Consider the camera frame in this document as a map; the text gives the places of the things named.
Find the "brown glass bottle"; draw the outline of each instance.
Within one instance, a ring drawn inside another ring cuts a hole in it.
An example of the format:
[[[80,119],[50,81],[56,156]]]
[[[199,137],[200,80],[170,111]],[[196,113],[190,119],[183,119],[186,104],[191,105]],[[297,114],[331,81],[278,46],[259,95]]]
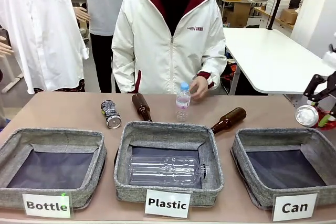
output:
[[[142,94],[134,94],[132,96],[132,102],[137,110],[139,116],[143,118],[144,121],[152,122],[152,118],[150,115],[150,108],[143,97]]]
[[[235,124],[244,120],[245,117],[246,117],[246,111],[243,108],[237,107],[234,110],[227,113],[226,115],[223,115],[219,119],[219,122],[216,123],[211,128],[211,130],[214,132],[214,134],[223,130],[229,130]]]

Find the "plastic bottle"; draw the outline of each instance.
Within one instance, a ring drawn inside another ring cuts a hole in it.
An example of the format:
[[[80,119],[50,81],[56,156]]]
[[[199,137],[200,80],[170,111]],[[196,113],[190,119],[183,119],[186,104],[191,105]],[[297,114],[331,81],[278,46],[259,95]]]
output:
[[[138,115],[142,117],[144,121],[152,122],[150,108],[143,97],[142,94],[134,94],[132,96],[132,102],[134,104],[135,109],[138,112]]]
[[[226,115],[223,115],[219,119],[219,122],[216,123],[214,126],[212,126],[211,130],[214,132],[214,134],[223,130],[229,130],[235,124],[244,120],[245,117],[246,117],[246,111],[241,107],[237,107],[234,110],[227,113]]]
[[[132,156],[130,185],[193,187],[206,171],[193,157]]]
[[[190,96],[188,83],[182,82],[180,91],[176,95],[176,115],[179,122],[184,122],[187,119]]]

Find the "sign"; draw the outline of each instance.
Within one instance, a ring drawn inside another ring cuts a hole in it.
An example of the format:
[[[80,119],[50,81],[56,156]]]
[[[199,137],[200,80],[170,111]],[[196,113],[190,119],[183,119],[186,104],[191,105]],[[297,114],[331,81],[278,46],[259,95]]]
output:
[[[69,196],[22,194],[26,215],[70,218]]]
[[[190,194],[147,190],[145,214],[187,218]]]
[[[313,215],[315,194],[279,196],[276,198],[273,221],[310,218]]]

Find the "jacket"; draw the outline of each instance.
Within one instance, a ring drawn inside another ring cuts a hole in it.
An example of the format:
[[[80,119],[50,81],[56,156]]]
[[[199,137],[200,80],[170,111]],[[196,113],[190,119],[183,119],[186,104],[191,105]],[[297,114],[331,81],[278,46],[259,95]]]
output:
[[[0,0],[0,24],[8,31],[28,93],[75,88],[84,78],[88,52],[71,0]]]
[[[160,0],[124,0],[112,42],[121,92],[176,94],[204,76],[215,89],[226,66],[222,17],[215,0],[190,0],[171,36]]]

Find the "mannequin hand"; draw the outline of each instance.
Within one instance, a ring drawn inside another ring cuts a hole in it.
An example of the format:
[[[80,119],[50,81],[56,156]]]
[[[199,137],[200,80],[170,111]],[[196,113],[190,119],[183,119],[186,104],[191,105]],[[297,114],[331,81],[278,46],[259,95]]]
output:
[[[83,7],[74,7],[75,16],[79,21],[90,21],[90,15],[86,13],[86,9]]]
[[[203,98],[208,91],[208,81],[203,76],[197,76],[193,83],[191,83],[190,90],[194,87],[197,87],[197,90],[191,95],[191,98],[199,100]]]
[[[2,36],[0,36],[0,41],[5,41],[6,39]],[[9,45],[6,45],[5,43],[0,42],[0,55],[11,55],[14,51],[12,51],[12,48]]]

